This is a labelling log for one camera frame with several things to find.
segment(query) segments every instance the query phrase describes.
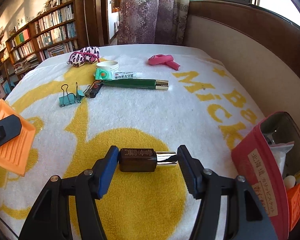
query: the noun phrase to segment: gold cap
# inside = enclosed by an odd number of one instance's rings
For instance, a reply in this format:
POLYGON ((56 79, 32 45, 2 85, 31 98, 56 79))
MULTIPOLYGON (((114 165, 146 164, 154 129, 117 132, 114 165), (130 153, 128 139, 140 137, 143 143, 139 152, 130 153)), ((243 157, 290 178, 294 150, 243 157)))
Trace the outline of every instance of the gold cap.
POLYGON ((155 81, 155 89, 156 90, 168 90, 169 81, 168 80, 156 80, 155 81))
POLYGON ((156 152, 157 167, 175 167, 178 163, 175 152, 156 152))

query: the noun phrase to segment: green cosmetic tube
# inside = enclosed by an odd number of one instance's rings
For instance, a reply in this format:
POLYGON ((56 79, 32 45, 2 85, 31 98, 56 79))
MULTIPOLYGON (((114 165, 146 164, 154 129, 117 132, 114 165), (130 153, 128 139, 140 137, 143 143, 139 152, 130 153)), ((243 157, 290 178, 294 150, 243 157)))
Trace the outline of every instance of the green cosmetic tube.
POLYGON ((119 88, 143 88, 152 90, 168 90, 169 81, 156 79, 119 79, 104 81, 105 86, 119 88))

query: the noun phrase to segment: white ball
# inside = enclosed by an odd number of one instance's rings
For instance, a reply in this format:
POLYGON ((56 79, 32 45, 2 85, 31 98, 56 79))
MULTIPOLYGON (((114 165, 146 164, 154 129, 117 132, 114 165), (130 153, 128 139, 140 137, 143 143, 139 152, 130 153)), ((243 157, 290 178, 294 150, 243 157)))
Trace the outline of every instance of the white ball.
POLYGON ((286 187, 286 190, 289 190, 294 187, 296 183, 296 178, 294 176, 287 176, 283 180, 284 186, 286 187))

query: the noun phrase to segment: blue gripper pad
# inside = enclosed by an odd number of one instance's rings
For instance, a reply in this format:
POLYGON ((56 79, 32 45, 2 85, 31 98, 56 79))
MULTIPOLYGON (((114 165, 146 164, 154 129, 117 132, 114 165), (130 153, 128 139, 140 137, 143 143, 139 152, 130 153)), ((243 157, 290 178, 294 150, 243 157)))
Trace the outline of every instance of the blue gripper pad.
POLYGON ((108 192, 114 171, 118 164, 118 155, 119 149, 117 146, 112 145, 98 167, 99 188, 97 195, 99 199, 108 192))
POLYGON ((195 199, 201 199, 202 193, 204 192, 204 184, 200 167, 195 164, 196 159, 191 157, 185 145, 180 145, 178 147, 177 157, 188 192, 195 199))

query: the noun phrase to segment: screw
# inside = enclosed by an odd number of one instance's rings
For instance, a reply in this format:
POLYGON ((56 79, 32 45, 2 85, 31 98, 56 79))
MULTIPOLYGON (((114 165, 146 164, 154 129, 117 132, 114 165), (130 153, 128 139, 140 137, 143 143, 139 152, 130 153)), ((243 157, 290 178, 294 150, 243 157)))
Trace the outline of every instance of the screw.
POLYGON ((58 177, 57 175, 53 175, 53 176, 50 178, 50 180, 51 180, 52 182, 56 182, 58 179, 59 179, 59 177, 58 177))
POLYGON ((93 173, 93 170, 92 169, 87 169, 83 172, 84 175, 86 176, 90 176, 91 174, 93 173))
POLYGON ((238 176, 237 180, 240 181, 240 182, 245 182, 246 178, 244 176, 238 176))
POLYGON ((212 174, 212 170, 210 170, 210 169, 204 169, 203 173, 207 174, 207 175, 211 175, 212 174))

